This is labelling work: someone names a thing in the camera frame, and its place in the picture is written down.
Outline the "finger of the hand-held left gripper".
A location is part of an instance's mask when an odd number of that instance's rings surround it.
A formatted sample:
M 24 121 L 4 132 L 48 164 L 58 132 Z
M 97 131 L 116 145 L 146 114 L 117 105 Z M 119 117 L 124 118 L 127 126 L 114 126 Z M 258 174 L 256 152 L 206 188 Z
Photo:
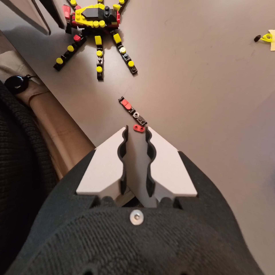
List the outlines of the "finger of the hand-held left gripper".
M 57 23 L 60 29 L 65 29 L 65 15 L 63 1 L 61 0 L 40 0 L 40 3 Z
M 34 0 L 1 0 L 5 6 L 45 35 L 51 30 Z

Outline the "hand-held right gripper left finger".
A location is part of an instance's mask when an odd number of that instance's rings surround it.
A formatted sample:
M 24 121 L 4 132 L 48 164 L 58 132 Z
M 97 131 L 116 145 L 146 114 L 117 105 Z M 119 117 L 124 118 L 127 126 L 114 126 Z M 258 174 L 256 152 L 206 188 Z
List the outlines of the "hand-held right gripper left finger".
M 128 126 L 99 145 L 76 189 L 78 195 L 96 195 L 118 198 L 126 191 L 126 167 L 123 157 L 126 154 Z

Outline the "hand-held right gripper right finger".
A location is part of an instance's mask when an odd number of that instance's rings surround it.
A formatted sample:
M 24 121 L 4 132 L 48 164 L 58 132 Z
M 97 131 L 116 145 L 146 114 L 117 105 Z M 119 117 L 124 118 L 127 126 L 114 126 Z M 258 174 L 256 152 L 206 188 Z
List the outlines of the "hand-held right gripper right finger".
M 146 127 L 147 167 L 146 190 L 148 196 L 158 202 L 163 198 L 174 200 L 177 197 L 196 197 L 197 191 L 173 145 L 151 127 Z

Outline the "black and yellow lego spider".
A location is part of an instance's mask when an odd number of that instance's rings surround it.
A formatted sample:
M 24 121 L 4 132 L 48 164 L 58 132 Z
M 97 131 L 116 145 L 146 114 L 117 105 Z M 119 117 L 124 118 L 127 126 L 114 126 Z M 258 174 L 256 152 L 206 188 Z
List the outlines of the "black and yellow lego spider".
M 122 39 L 118 33 L 120 16 L 123 12 L 127 0 L 119 0 L 112 7 L 104 5 L 103 0 L 98 0 L 97 4 L 81 8 L 77 1 L 67 1 L 69 5 L 63 5 L 62 9 L 66 19 L 67 34 L 71 34 L 72 29 L 80 29 L 79 34 L 74 35 L 73 43 L 67 47 L 67 51 L 56 59 L 53 68 L 60 71 L 72 56 L 84 45 L 88 36 L 94 36 L 97 47 L 97 79 L 104 77 L 104 49 L 103 35 L 112 36 L 116 48 L 122 56 L 130 72 L 135 75 L 138 70 L 122 44 Z

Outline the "black lego leg strip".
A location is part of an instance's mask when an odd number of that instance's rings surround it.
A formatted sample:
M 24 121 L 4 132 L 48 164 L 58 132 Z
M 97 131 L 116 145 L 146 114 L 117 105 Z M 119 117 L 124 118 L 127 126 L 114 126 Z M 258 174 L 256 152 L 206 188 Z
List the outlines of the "black lego leg strip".
M 139 125 L 145 126 L 147 121 L 136 111 L 135 108 L 122 96 L 118 99 L 118 102 L 123 108 L 138 122 Z

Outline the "person's tan trousers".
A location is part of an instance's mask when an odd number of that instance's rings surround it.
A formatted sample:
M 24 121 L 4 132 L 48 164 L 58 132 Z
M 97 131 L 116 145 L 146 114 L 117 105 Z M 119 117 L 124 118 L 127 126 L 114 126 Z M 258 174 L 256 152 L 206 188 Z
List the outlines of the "person's tan trousers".
M 95 146 L 44 84 L 30 81 L 16 96 L 33 111 L 50 151 L 58 179 L 63 179 Z

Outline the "black round badge reel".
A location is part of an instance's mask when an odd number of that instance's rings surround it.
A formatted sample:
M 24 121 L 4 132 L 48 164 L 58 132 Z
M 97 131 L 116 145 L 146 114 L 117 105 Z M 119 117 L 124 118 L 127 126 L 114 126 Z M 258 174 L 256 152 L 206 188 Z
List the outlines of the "black round badge reel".
M 14 75 L 5 80 L 4 85 L 12 95 L 17 95 L 19 93 L 26 91 L 26 89 L 29 86 L 29 81 L 32 78 L 36 77 L 37 76 L 32 76 L 29 74 L 25 76 Z

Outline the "person's black sweater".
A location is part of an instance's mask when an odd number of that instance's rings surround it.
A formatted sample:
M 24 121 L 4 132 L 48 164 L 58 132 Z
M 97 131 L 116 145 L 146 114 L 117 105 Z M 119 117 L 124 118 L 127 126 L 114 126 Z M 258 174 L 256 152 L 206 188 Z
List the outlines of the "person's black sweater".
M 0 273 L 21 250 L 57 177 L 30 110 L 0 86 Z

